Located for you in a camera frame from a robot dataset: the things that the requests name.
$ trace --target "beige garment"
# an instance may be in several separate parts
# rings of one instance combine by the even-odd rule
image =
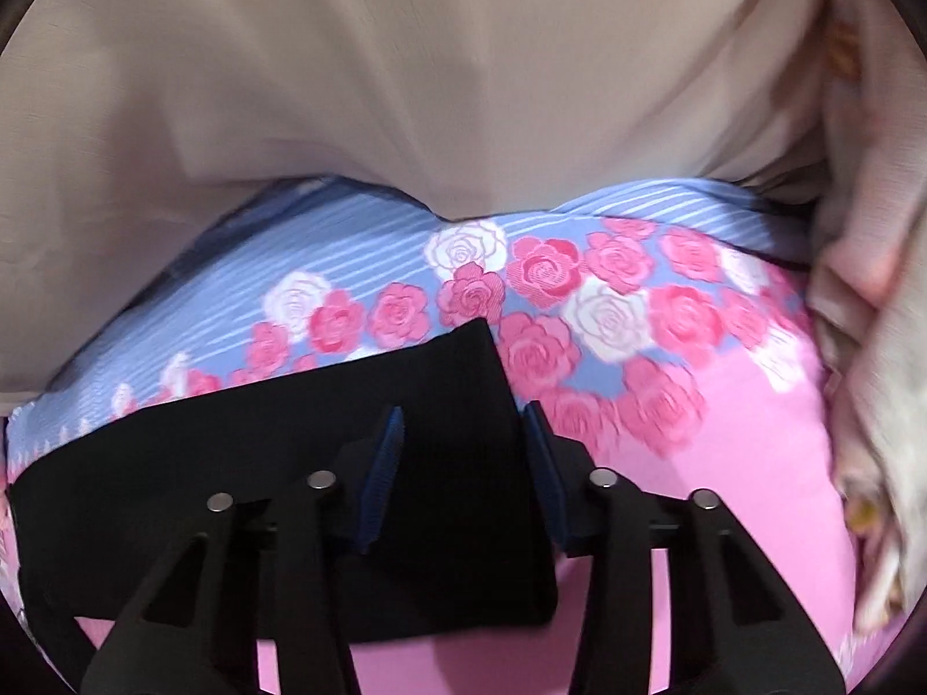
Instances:
[[[268,178],[458,218],[752,177],[817,120],[819,6],[37,0],[0,57],[0,401]]]
[[[927,586],[927,60],[889,0],[833,0],[809,301],[834,369],[835,482],[860,536],[856,627]]]

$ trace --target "metal rivet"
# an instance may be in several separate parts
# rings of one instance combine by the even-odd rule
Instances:
[[[721,505],[721,499],[710,488],[700,488],[692,494],[692,501],[703,510],[714,510]]]
[[[235,500],[232,499],[232,495],[226,494],[224,491],[213,494],[206,502],[206,506],[211,513],[224,513],[233,504],[235,504]]]
[[[335,478],[335,473],[332,471],[316,471],[309,476],[309,488],[315,488],[319,491],[324,491],[326,488],[331,488],[337,482]]]
[[[611,488],[618,482],[618,473],[611,468],[596,468],[589,474],[589,482],[599,488]]]

